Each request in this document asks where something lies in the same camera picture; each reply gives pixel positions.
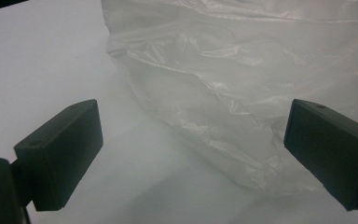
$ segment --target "translucent plastic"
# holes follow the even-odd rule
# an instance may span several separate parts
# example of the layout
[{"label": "translucent plastic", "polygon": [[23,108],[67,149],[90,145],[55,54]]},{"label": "translucent plastic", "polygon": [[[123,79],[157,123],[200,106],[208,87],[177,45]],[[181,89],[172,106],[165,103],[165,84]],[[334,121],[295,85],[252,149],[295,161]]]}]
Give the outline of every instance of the translucent plastic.
[{"label": "translucent plastic", "polygon": [[358,121],[358,0],[103,0],[142,105],[236,183],[322,189],[283,147],[293,99]]}]

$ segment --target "clear plastic bag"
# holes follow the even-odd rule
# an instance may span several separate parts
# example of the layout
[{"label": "clear plastic bag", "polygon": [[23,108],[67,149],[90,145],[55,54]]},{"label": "clear plastic bag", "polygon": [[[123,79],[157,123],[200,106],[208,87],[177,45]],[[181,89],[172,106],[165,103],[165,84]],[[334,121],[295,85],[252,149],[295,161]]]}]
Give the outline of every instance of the clear plastic bag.
[{"label": "clear plastic bag", "polygon": [[295,98],[358,121],[358,1],[102,2],[107,51],[147,111],[240,185],[322,189],[282,140]]}]

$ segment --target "screw hole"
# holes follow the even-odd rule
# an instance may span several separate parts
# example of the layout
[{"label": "screw hole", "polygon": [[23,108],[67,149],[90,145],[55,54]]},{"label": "screw hole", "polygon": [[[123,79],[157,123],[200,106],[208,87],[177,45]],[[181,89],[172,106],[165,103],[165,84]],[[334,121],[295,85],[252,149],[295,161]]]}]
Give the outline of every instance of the screw hole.
[{"label": "screw hole", "polygon": [[32,142],[30,142],[30,146],[31,147],[34,147],[34,146],[37,146],[37,145],[39,145],[39,144],[41,144],[42,143],[42,141],[41,140],[34,140],[34,141],[32,141]]}]

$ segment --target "plastic bag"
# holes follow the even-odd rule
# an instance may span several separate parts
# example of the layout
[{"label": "plastic bag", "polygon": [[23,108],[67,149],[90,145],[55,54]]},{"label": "plastic bag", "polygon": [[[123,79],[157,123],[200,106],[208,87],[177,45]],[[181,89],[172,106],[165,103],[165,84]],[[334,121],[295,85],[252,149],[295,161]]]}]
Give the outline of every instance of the plastic bag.
[{"label": "plastic bag", "polygon": [[282,140],[295,98],[358,121],[358,1],[102,2],[147,111],[240,185],[322,189]]}]

